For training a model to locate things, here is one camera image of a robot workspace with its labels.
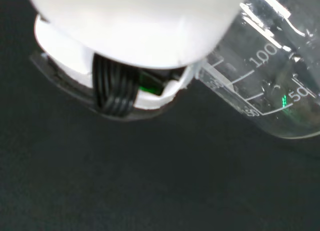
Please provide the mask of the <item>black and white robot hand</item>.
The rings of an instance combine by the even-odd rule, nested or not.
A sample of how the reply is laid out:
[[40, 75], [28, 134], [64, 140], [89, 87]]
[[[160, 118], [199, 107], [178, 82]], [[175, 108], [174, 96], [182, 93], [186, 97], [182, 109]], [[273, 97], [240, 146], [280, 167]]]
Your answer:
[[29, 0], [57, 87], [115, 121], [161, 114], [221, 41], [244, 0]]

